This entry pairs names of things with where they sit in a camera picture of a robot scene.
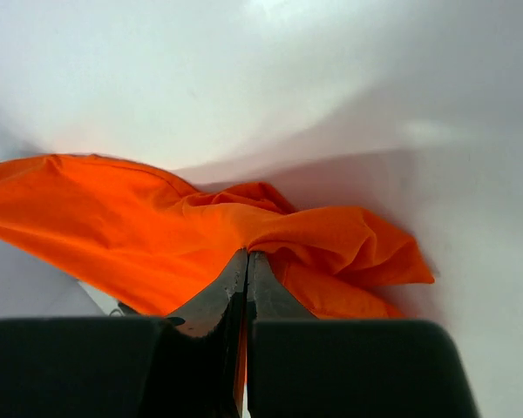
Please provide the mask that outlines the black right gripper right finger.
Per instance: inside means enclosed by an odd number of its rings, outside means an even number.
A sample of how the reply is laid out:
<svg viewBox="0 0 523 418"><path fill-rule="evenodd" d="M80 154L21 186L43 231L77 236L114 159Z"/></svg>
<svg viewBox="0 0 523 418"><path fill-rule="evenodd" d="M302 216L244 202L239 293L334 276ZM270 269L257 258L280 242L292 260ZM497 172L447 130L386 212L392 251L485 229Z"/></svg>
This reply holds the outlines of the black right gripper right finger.
<svg viewBox="0 0 523 418"><path fill-rule="evenodd" d="M450 335L426 320L319 320L263 253L247 272L253 417L475 417Z"/></svg>

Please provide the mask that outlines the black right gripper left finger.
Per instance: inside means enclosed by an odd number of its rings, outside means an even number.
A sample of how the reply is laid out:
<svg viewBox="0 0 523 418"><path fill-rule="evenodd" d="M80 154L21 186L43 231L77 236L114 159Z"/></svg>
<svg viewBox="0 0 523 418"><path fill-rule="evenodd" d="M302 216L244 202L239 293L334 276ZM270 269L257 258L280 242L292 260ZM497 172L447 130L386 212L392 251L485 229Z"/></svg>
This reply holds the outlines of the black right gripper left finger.
<svg viewBox="0 0 523 418"><path fill-rule="evenodd" d="M236 417L248 255L167 317L0 320L0 417Z"/></svg>

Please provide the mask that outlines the orange t shirt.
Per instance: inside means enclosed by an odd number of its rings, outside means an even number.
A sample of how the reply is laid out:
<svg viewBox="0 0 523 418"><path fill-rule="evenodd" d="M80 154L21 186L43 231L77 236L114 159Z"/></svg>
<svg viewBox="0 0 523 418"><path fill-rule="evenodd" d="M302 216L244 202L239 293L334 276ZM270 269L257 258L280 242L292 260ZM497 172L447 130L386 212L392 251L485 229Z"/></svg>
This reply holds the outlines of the orange t shirt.
<svg viewBox="0 0 523 418"><path fill-rule="evenodd" d="M361 207L298 210L263 182L205 193L99 156L0 163L0 239L156 316L191 300L243 249L265 253L320 319L396 319L376 289L434 281L417 241Z"/></svg>

